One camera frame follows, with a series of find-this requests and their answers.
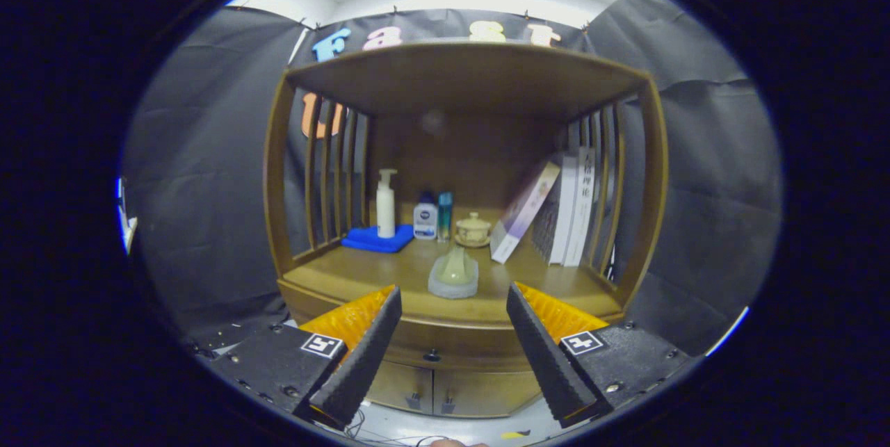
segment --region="lotion pump bottle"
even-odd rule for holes
[[[389,181],[395,169],[380,169],[378,182],[378,237],[395,237],[395,196]]]

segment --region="folded blue towel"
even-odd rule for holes
[[[373,252],[394,253],[405,247],[414,238],[414,228],[411,225],[399,225],[395,227],[395,236],[392,238],[378,237],[378,228],[353,228],[346,234],[341,243],[344,247],[352,247],[354,250],[369,250]]]

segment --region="cabinet door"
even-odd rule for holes
[[[509,416],[540,394],[533,372],[435,371],[433,414]]]
[[[382,361],[366,398],[379,405],[432,414],[432,371]]]

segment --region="human hand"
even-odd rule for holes
[[[467,445],[461,444],[460,441],[451,440],[451,438],[449,438],[448,440],[436,440],[432,444],[430,444],[430,447],[467,447]],[[487,444],[473,444],[473,445],[470,445],[470,447],[489,447],[489,446],[487,446]]]

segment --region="black foam pad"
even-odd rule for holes
[[[311,407],[305,410],[309,418],[339,430],[353,422],[355,412],[378,373],[400,317],[401,291],[396,287],[387,296],[362,341],[309,399]]]
[[[565,428],[610,410],[581,380],[515,283],[506,296],[506,313],[525,352],[553,418]]]

